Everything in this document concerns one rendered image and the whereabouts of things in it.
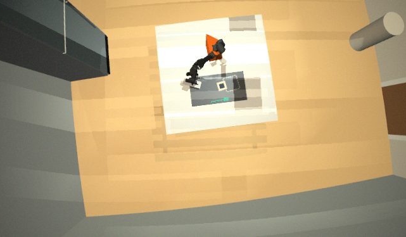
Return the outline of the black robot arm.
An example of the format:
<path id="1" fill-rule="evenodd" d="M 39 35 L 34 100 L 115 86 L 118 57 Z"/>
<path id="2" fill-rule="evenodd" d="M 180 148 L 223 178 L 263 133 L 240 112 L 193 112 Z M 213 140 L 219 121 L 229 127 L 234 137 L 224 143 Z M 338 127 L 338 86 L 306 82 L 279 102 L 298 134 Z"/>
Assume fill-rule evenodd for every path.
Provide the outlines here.
<path id="1" fill-rule="evenodd" d="M 205 56 L 204 58 L 200 58 L 198 59 L 190 68 L 189 72 L 186 73 L 187 76 L 191 76 L 192 74 L 196 73 L 198 70 L 201 70 L 204 67 L 204 64 L 215 58 L 216 56 L 220 56 L 225 52 L 225 43 L 222 39 L 219 39 L 214 45 L 212 45 L 213 51 L 211 53 L 209 53 L 207 56 Z M 220 54 L 215 55 L 215 52 L 218 52 Z"/>

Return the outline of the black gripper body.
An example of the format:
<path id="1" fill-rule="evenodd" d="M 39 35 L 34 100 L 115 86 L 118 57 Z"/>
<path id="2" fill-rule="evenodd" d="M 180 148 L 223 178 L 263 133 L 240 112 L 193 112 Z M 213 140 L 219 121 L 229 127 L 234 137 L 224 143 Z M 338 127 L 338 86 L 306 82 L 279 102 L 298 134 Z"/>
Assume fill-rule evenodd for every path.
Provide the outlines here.
<path id="1" fill-rule="evenodd" d="M 192 74 L 192 77 L 190 77 L 190 78 L 188 79 L 188 81 L 195 82 L 196 76 L 198 76 L 198 72 Z"/>

